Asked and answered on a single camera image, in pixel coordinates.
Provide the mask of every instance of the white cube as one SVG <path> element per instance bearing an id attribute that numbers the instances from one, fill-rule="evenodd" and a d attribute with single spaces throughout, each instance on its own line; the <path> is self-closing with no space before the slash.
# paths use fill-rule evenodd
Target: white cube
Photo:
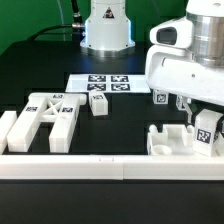
<path id="1" fill-rule="evenodd" d="M 168 104 L 169 93 L 161 90 L 153 90 L 154 104 Z"/>
<path id="2" fill-rule="evenodd" d="M 90 91 L 89 105 L 93 116 L 108 115 L 108 101 L 103 92 L 96 90 Z"/>

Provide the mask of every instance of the white plastic part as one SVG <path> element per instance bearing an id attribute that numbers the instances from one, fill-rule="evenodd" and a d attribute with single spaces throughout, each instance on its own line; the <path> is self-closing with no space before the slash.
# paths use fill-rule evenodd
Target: white plastic part
<path id="1" fill-rule="evenodd" d="M 168 104 L 169 93 L 161 90 L 153 90 L 154 104 Z"/>
<path id="2" fill-rule="evenodd" d="M 5 111 L 0 119 L 0 154 L 7 145 L 7 135 L 17 120 L 16 111 Z"/>
<path id="3" fill-rule="evenodd" d="M 154 45 L 147 54 L 145 75 L 150 88 L 222 106 L 223 72 L 193 62 L 192 54 L 183 49 Z"/>
<path id="4" fill-rule="evenodd" d="M 49 136 L 51 153 L 68 153 L 79 113 L 79 95 L 65 95 Z"/>
<path id="5" fill-rule="evenodd" d="M 40 126 L 39 116 L 46 108 L 47 99 L 45 97 L 33 97 L 29 100 L 7 136 L 9 151 L 28 151 Z"/>
<path id="6" fill-rule="evenodd" d="M 212 17 L 224 17 L 223 0 L 189 0 L 187 12 Z"/>
<path id="7" fill-rule="evenodd" d="M 148 154 L 154 155 L 192 155 L 194 130 L 192 126 L 163 125 L 161 133 L 154 132 L 154 125 L 150 126 L 147 139 Z"/>
<path id="8" fill-rule="evenodd" d="M 55 124 L 49 136 L 50 152 L 67 153 L 79 107 L 85 103 L 84 94 L 32 93 L 7 136 L 9 151 L 27 152 L 40 123 L 52 122 Z"/>
<path id="9" fill-rule="evenodd" d="M 191 21 L 187 20 L 186 17 L 183 17 L 182 19 L 167 21 L 151 29 L 150 40 L 153 44 L 167 46 L 167 44 L 161 44 L 157 41 L 158 31 L 164 28 L 174 28 L 177 32 L 176 43 L 174 45 L 169 45 L 169 47 L 185 49 L 191 45 L 193 24 Z"/>
<path id="10" fill-rule="evenodd" d="M 89 106 L 93 116 L 108 115 L 108 101 L 101 91 L 93 90 L 89 92 Z"/>
<path id="11" fill-rule="evenodd" d="M 121 51 L 135 46 L 131 22 L 125 15 L 125 0 L 92 0 L 81 47 L 97 51 Z"/>
<path id="12" fill-rule="evenodd" d="M 204 109 L 196 117 L 195 137 L 193 149 L 205 156 L 212 156 L 215 152 L 217 141 L 216 127 L 218 120 L 223 116 L 221 113 Z"/>

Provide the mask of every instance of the white housing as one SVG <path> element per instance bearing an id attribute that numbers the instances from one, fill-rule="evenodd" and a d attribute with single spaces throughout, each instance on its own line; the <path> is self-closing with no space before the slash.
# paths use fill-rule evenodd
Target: white housing
<path id="1" fill-rule="evenodd" d="M 189 0 L 187 12 L 200 16 L 224 17 L 223 0 Z"/>
<path id="2" fill-rule="evenodd" d="M 92 0 L 91 15 L 86 21 L 84 50 L 121 51 L 135 46 L 131 23 L 125 15 L 125 0 Z"/>

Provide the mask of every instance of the white slotted block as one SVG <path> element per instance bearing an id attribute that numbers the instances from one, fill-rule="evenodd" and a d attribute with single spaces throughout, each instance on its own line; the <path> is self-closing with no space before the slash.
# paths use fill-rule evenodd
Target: white slotted block
<path id="1" fill-rule="evenodd" d="M 47 108 L 46 97 L 32 97 L 7 136 L 9 151 L 27 152 Z"/>
<path id="2" fill-rule="evenodd" d="M 50 152 L 67 153 L 69 151 L 79 107 L 80 104 L 83 105 L 85 103 L 86 95 L 84 94 L 65 95 L 62 107 L 49 136 Z"/>
<path id="3" fill-rule="evenodd" d="M 5 111 L 0 119 L 0 154 L 7 145 L 7 135 L 17 120 L 16 111 Z"/>

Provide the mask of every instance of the white robot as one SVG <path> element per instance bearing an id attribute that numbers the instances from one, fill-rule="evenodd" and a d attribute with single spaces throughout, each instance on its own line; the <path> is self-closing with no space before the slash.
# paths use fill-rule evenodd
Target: white robot
<path id="1" fill-rule="evenodd" d="M 224 105 L 224 0 L 189 0 L 186 16 L 150 32 L 155 45 L 147 54 L 150 88 Z M 196 118 L 195 148 L 208 155 L 222 114 L 203 110 Z"/>
<path id="2" fill-rule="evenodd" d="M 113 57 L 134 49 L 125 0 L 91 0 L 91 15 L 85 28 L 86 37 L 80 44 L 83 52 Z"/>

